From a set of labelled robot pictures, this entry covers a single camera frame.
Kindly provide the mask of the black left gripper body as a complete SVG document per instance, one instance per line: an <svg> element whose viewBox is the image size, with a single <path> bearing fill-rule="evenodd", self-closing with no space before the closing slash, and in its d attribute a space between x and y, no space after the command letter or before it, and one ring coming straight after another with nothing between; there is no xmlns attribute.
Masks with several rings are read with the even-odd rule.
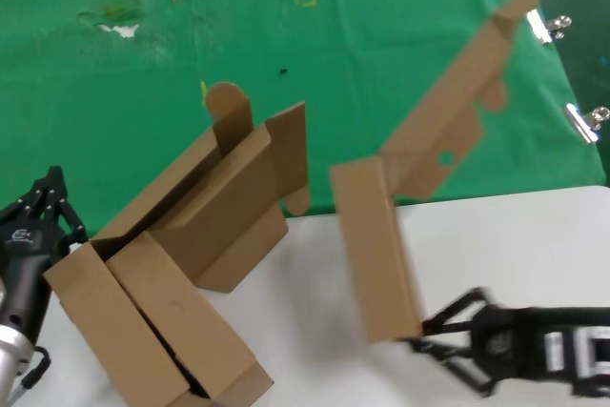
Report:
<svg viewBox="0 0 610 407"><path fill-rule="evenodd" d="M1 222L1 279L6 288L1 324L31 345L37 344L51 298L45 271L68 252L58 216Z"/></svg>

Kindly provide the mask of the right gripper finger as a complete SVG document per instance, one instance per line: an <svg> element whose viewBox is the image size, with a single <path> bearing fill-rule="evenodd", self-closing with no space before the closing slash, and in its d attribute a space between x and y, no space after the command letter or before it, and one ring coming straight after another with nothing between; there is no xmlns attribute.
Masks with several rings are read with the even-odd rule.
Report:
<svg viewBox="0 0 610 407"><path fill-rule="evenodd" d="M473 305L482 305L482 308L467 321L454 321L460 313ZM493 309L492 301L486 290L476 287L460 296L444 309L422 322L424 336L437 336L444 334L470 333L471 335L491 336L495 328L488 319L488 309Z"/></svg>
<svg viewBox="0 0 610 407"><path fill-rule="evenodd" d="M415 354L426 355L480 397L495 392L495 381L475 363L469 348L423 338L406 338Z"/></svg>

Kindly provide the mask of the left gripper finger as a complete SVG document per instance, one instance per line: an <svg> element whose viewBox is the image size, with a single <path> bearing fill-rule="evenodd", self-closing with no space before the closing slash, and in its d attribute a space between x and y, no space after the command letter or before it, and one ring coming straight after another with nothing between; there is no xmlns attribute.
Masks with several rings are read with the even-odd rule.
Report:
<svg viewBox="0 0 610 407"><path fill-rule="evenodd" d="M59 166L51 166L46 176L46 221L60 226L59 219L64 218L70 230L68 240L88 240L87 230L68 201L68 190L63 171Z"/></svg>
<svg viewBox="0 0 610 407"><path fill-rule="evenodd" d="M47 174L35 180L30 190L1 210L1 222L14 220L51 221L56 217L57 167L51 166Z"/></svg>

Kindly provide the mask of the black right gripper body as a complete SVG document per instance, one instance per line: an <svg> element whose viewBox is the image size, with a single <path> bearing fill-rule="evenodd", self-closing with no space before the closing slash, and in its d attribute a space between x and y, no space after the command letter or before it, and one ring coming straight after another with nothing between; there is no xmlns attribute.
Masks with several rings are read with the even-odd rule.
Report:
<svg viewBox="0 0 610 407"><path fill-rule="evenodd" d="M472 318L472 358L495 382L519 378L549 379L543 343L549 311L542 307L484 305Z"/></svg>

